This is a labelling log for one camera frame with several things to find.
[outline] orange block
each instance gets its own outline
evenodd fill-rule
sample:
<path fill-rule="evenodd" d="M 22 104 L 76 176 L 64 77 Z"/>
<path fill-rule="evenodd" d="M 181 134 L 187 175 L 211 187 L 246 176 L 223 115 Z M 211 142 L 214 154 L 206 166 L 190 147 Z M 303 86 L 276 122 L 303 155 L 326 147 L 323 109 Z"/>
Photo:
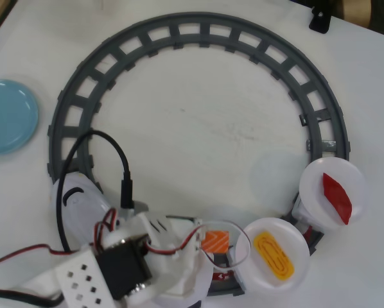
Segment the orange block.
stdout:
<path fill-rule="evenodd" d="M 220 230 L 206 232 L 201 248 L 207 253 L 227 253 L 229 249 L 229 232 Z"/>

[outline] connector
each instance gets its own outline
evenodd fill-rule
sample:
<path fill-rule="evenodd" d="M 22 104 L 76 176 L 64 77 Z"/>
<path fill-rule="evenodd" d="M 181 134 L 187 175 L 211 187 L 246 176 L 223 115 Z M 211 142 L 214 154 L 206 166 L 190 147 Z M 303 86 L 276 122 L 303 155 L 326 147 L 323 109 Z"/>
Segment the connector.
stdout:
<path fill-rule="evenodd" d="M 132 179 L 130 175 L 124 176 L 121 182 L 121 208 L 133 209 L 134 201 L 132 199 Z"/>

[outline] light blue plate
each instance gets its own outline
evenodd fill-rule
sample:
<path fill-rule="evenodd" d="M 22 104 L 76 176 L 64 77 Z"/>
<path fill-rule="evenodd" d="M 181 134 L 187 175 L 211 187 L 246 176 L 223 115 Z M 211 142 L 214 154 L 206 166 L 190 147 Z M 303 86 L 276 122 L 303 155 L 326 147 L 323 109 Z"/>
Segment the light blue plate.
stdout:
<path fill-rule="evenodd" d="M 38 106 L 31 91 L 11 80 L 0 80 L 0 154 L 27 142 L 38 124 Z"/>

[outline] white perforated block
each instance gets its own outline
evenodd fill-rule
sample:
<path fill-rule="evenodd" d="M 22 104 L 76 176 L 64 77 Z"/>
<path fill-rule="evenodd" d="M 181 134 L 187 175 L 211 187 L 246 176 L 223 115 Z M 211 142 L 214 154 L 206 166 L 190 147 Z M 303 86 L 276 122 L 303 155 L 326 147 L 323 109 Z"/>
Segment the white perforated block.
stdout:
<path fill-rule="evenodd" d="M 91 249 L 78 252 L 55 268 L 69 308 L 116 308 Z"/>

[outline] black clip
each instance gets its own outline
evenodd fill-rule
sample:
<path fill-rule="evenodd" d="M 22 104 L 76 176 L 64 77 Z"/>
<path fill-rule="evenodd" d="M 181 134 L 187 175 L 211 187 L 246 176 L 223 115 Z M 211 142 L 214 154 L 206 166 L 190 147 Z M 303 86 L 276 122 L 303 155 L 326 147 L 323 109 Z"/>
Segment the black clip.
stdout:
<path fill-rule="evenodd" d="M 335 1 L 319 0 L 312 8 L 313 18 L 309 24 L 309 29 L 325 34 L 331 24 L 332 11 Z"/>

